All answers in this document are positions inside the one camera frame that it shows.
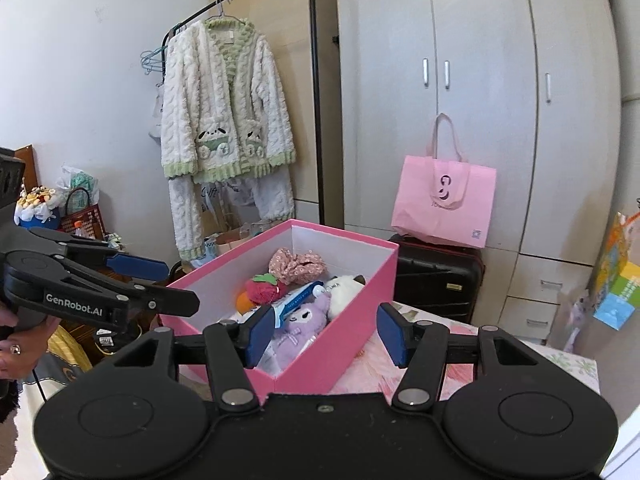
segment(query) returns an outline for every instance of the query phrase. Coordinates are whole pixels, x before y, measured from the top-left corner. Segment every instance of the black suitcase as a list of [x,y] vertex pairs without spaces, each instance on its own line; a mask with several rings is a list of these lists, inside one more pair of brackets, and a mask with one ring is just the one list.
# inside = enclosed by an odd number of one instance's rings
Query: black suitcase
[[395,235],[400,245],[394,300],[470,323],[484,264],[479,249],[427,244]]

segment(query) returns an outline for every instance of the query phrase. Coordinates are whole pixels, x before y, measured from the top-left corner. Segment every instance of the pink tote bag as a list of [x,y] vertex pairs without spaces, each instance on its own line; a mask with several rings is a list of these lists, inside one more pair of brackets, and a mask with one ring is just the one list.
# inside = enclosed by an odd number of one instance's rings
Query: pink tote bag
[[[437,157],[441,120],[449,121],[458,160]],[[425,242],[482,248],[494,206],[495,178],[494,168],[465,160],[453,122],[441,113],[433,124],[427,156],[404,159],[391,225],[401,235]]]

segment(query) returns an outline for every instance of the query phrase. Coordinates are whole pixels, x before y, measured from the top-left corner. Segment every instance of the black metal rack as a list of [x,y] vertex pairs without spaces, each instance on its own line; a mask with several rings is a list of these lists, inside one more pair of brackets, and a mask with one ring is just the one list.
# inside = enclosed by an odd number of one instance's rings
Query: black metal rack
[[[174,37],[176,32],[190,21],[194,20],[204,12],[218,6],[225,0],[216,0],[213,3],[201,8],[183,20],[174,25],[162,40],[162,47],[165,47],[170,38]],[[316,170],[318,172],[318,216],[321,224],[324,224],[324,180],[322,177],[322,137],[320,124],[320,78],[318,63],[318,24],[316,21],[316,0],[309,0],[309,34],[311,38],[311,72],[313,77],[313,93],[314,93],[314,117],[316,120]],[[164,71],[166,68],[165,49],[162,50],[162,79],[164,80]]]

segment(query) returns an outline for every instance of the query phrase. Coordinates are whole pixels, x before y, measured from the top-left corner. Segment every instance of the pink storage box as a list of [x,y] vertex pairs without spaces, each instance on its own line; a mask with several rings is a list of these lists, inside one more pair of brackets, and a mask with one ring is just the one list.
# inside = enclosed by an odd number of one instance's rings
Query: pink storage box
[[[391,242],[298,220],[289,220],[190,272],[171,286],[193,290],[200,310],[190,318],[162,316],[176,335],[201,333],[204,328],[236,312],[236,297],[244,282],[267,272],[269,260],[280,247],[293,253],[320,254],[331,276],[362,274],[367,284],[349,306],[321,332],[278,377],[247,370],[261,401],[270,393],[326,394],[353,361],[376,327],[376,309],[392,301],[398,246]],[[203,366],[190,367],[207,382]]]

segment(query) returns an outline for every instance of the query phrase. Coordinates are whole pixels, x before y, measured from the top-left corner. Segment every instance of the pink floral scrunchie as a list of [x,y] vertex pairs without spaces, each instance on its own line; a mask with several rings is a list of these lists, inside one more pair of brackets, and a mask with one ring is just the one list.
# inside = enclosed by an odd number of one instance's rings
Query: pink floral scrunchie
[[269,272],[285,285],[305,285],[320,278],[326,272],[322,258],[312,251],[292,254],[287,248],[279,248],[269,262]]

